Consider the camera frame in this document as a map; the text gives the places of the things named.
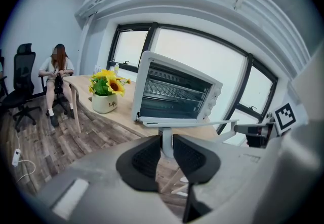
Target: long hair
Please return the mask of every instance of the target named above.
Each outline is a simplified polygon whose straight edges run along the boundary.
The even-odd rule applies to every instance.
[[[65,57],[68,58],[67,54],[65,53],[65,47],[63,44],[57,44],[54,50],[56,49],[56,52],[53,52],[51,55],[52,57],[52,65],[55,67],[55,64],[57,63],[57,67],[59,70],[64,69],[65,65]]]

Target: white flower pot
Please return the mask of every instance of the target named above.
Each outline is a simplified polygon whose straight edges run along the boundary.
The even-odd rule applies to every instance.
[[[94,94],[92,96],[92,109],[97,113],[105,114],[117,108],[117,95],[99,96]]]

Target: black shoe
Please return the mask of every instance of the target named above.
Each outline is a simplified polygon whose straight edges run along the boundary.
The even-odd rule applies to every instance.
[[[73,109],[70,109],[70,111],[71,111],[71,118],[74,119],[74,111],[73,111]]]
[[[55,115],[50,116],[50,119],[51,119],[51,124],[53,127],[59,126],[59,121],[57,120],[57,117]]]

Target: white cable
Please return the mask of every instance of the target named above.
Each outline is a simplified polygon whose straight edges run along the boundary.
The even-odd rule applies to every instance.
[[[32,162],[32,161],[30,161],[30,160],[27,160],[27,159],[18,161],[18,163],[20,163],[20,162],[30,162],[30,163],[32,163],[32,164],[34,165],[34,170],[33,170],[31,173],[26,173],[25,175],[21,176],[21,177],[18,179],[18,181],[17,181],[16,183],[18,183],[18,182],[19,182],[22,178],[24,178],[25,176],[31,175],[31,174],[35,173],[35,171],[36,171],[36,165],[35,165],[34,162]]]
[[[15,133],[16,133],[16,137],[17,137],[17,139],[18,139],[18,149],[20,149],[20,141],[19,141],[19,137],[18,137],[18,135],[17,135],[17,131],[15,131]]]

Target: window frame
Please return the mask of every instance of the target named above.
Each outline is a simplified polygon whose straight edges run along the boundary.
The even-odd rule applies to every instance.
[[[116,50],[116,46],[117,46],[117,42],[118,42],[120,33],[126,32],[126,31],[148,31],[146,39],[143,44],[141,56],[139,59],[139,63],[140,63],[143,52],[151,49],[151,45],[152,45],[154,35],[155,35],[157,28],[177,30],[177,31],[182,31],[185,33],[190,33],[193,35],[201,36],[203,38],[215,41],[215,42],[220,43],[226,47],[229,47],[230,49],[233,49],[234,51],[247,57],[247,63],[246,63],[246,66],[245,66],[245,69],[243,72],[244,76],[241,78],[241,81],[240,81],[239,87],[235,93],[234,99],[232,100],[232,103],[231,103],[229,109],[227,110],[226,115],[224,116],[223,120],[229,120],[231,118],[231,116],[233,115],[234,111],[236,109],[238,109],[238,110],[241,110],[244,113],[258,119],[259,123],[261,123],[263,121],[263,119],[265,118],[265,116],[269,110],[270,104],[271,104],[273,96],[275,94],[278,77],[276,77],[275,74],[273,74],[264,64],[262,64],[251,53],[248,53],[247,51],[239,48],[238,46],[232,44],[231,42],[221,39],[215,35],[212,35],[212,34],[200,31],[200,30],[192,29],[192,28],[170,25],[170,24],[158,24],[157,22],[118,25],[116,28],[114,37],[112,39],[112,43],[111,43],[108,61],[107,61],[107,69],[109,70],[111,66],[115,66],[115,64],[116,64],[116,62],[113,60],[113,57],[115,56],[115,50]],[[246,85],[248,83],[248,79],[250,76],[252,66],[255,69],[257,69],[258,71],[260,71],[262,74],[264,74],[272,82],[272,86],[271,86],[271,89],[270,89],[270,92],[268,95],[268,99],[266,101],[266,104],[265,104],[261,114],[254,111],[252,108],[246,107],[239,103],[239,101],[241,100],[241,98],[243,96]],[[138,73],[139,64],[138,64],[138,66],[133,66],[133,65],[125,64],[125,63],[119,63],[119,67],[124,70]],[[225,125],[226,124],[220,125],[217,128],[218,134],[221,134],[221,132],[225,128]]]

